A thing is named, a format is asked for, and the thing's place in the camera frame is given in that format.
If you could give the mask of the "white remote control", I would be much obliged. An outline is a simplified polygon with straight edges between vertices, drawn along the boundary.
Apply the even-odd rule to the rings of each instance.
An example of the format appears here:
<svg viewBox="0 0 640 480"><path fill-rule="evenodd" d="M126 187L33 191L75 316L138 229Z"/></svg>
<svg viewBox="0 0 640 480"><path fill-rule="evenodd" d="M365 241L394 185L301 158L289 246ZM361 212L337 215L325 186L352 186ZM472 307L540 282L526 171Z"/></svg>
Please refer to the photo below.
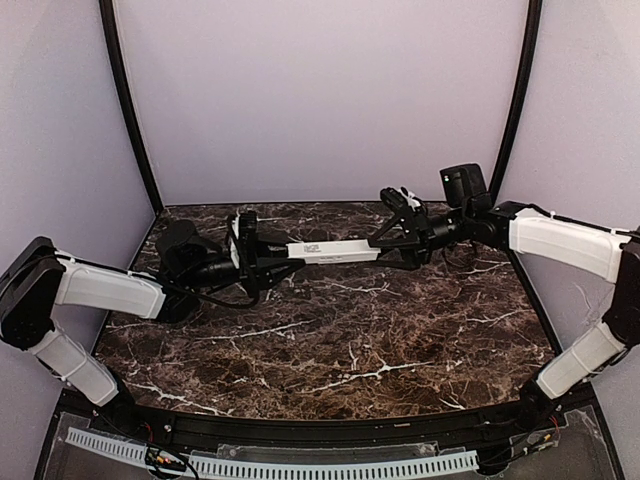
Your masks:
<svg viewBox="0 0 640 480"><path fill-rule="evenodd" d="M287 257L305 264L343 264L375 261L380 248L371 247L366 239L288 243Z"/></svg>

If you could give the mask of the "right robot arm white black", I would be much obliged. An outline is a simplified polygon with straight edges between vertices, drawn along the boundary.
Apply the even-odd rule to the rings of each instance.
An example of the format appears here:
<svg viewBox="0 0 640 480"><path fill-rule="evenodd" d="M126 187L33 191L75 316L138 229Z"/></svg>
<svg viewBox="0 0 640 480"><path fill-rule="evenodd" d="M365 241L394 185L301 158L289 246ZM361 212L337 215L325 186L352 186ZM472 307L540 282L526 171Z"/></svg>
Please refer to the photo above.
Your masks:
<svg viewBox="0 0 640 480"><path fill-rule="evenodd" d="M610 306L572 346L550 361L525 387L534 399L555 400L639 343L639 234L558 216L534 204L495 204L475 163L441 170L450 210L431 216L408 190L385 188L392 217L368 240L383 253L398 250L399 267L429 262L433 251L470 240L544 257L590 272L613 284Z"/></svg>

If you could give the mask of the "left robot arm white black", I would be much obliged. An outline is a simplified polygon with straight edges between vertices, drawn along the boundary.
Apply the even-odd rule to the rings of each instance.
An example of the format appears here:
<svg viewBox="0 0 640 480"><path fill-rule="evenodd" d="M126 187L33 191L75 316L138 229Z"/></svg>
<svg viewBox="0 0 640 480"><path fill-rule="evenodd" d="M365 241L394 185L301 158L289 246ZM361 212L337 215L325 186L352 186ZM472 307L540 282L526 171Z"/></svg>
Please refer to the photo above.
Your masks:
<svg viewBox="0 0 640 480"><path fill-rule="evenodd" d="M89 354L52 319L55 307L75 305L177 323L202 302L222 302L201 291L239 284L255 306L262 292L306 266L301 244L263 241L248 214L227 220L226 243L202 237L190 220L169 225L156 241L156 273L100 266L35 238L1 277L1 340L35 356L101 410L134 400L119 376Z"/></svg>

